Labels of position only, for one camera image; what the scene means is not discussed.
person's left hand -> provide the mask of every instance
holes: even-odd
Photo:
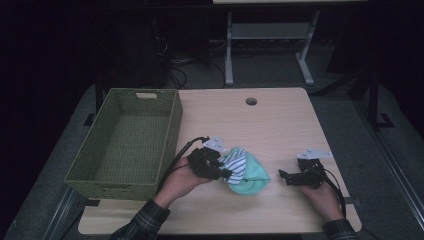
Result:
[[[174,169],[187,165],[186,157],[181,158]],[[211,182],[211,179],[206,179],[197,176],[193,173],[190,166],[184,166],[173,171],[165,180],[161,190],[158,192],[154,201],[163,208],[168,208],[173,201],[184,197],[190,193],[195,187],[200,184]]]

wire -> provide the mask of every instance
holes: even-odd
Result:
[[[214,63],[209,63],[209,65],[210,65],[210,66],[213,66],[213,67],[215,67],[215,68],[217,68],[217,69],[218,69],[218,71],[221,73],[222,80],[224,81],[224,83],[223,83],[223,85],[222,85],[222,88],[225,88],[225,84],[226,84],[226,82],[225,82],[225,74],[224,74],[224,72],[222,71],[222,69],[221,69],[220,67],[218,67],[218,65],[216,65],[216,64],[214,64]]]
[[[194,58],[185,58],[185,59],[174,59],[171,60],[173,64],[185,64],[194,61]]]
[[[184,155],[185,152],[187,152],[187,150],[191,147],[191,145],[193,145],[193,143],[195,143],[196,141],[201,140],[202,142],[206,142],[207,140],[209,140],[209,138],[204,138],[204,137],[197,137],[193,140],[191,140],[190,142],[188,142],[181,150],[180,152],[177,154],[177,156],[175,156],[174,160],[172,160],[171,164],[169,164],[168,168],[166,169],[165,173],[163,174],[160,182],[159,182],[159,186],[158,189],[156,190],[156,194],[160,191],[160,189],[162,188],[163,184],[165,183],[165,180],[169,177],[169,175],[174,171],[174,167],[175,164],[177,164],[178,160],[180,160],[180,158]]]
[[[182,165],[182,166],[179,166],[179,167],[176,167],[176,168],[172,169],[172,172],[171,173],[175,172],[176,170],[178,170],[180,168],[187,167],[187,166],[190,166],[190,163],[187,163],[186,165]]]
[[[337,181],[336,176],[334,176],[334,174],[333,174],[332,172],[328,171],[327,169],[324,169],[324,170],[325,170],[326,172],[328,172],[331,176],[333,176],[334,181],[336,181],[337,188],[339,188],[339,189],[340,189],[339,181]]]
[[[223,53],[223,52],[225,52],[225,49],[226,49],[226,47],[227,47],[227,42],[226,42],[225,40],[216,40],[215,42],[216,42],[216,43],[219,43],[220,45],[218,45],[218,47],[213,48],[213,49],[211,49],[211,50],[209,51],[209,55],[210,55],[210,56],[213,56],[213,55],[218,54],[218,53]]]
[[[340,203],[340,207],[341,207],[341,210],[342,210],[342,214],[346,218],[346,202],[344,200],[343,193],[340,190],[340,188],[337,188],[336,185],[334,185],[334,183],[327,176],[323,176],[321,173],[319,173],[315,169],[308,167],[308,170],[310,170],[310,171],[314,172],[315,174],[317,174],[318,176],[320,176],[322,179],[324,179],[324,181],[326,181],[328,183],[328,185],[330,185],[331,188],[333,188],[334,192],[337,194],[337,197],[339,198],[339,203]]]
[[[180,82],[178,77],[175,74],[173,74],[172,71],[180,72],[184,76],[184,80],[182,82]],[[170,72],[169,72],[169,77],[172,80],[172,82],[174,83],[174,86],[175,86],[176,89],[185,88],[185,84],[187,83],[187,74],[184,71],[182,71],[180,69],[176,69],[176,68],[171,68]]]
[[[168,42],[166,41],[165,38],[162,38],[162,37],[155,37],[155,39],[156,40],[161,40],[161,41],[163,41],[165,43],[164,49],[161,51],[161,53],[158,53],[159,55],[162,56],[162,54],[164,54],[166,52],[166,50],[168,50]]]

hole in table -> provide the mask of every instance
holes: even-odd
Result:
[[[249,106],[255,106],[258,103],[258,100],[256,100],[256,98],[246,98],[246,103]]]

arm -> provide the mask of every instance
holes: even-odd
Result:
[[[329,240],[359,239],[349,221],[344,218],[335,192],[326,182],[323,182],[318,189],[299,188],[327,222],[322,229]]]
[[[115,231],[110,240],[155,239],[160,227],[170,214],[168,207],[178,198],[184,197],[200,184],[212,180],[198,177],[193,173],[186,157],[181,158],[166,179],[161,190],[146,202],[131,222]]]

crumpled fabric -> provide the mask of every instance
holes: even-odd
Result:
[[[262,190],[271,180],[258,159],[243,148],[235,147],[222,157],[223,168],[233,171],[224,179],[235,193],[253,195]]]

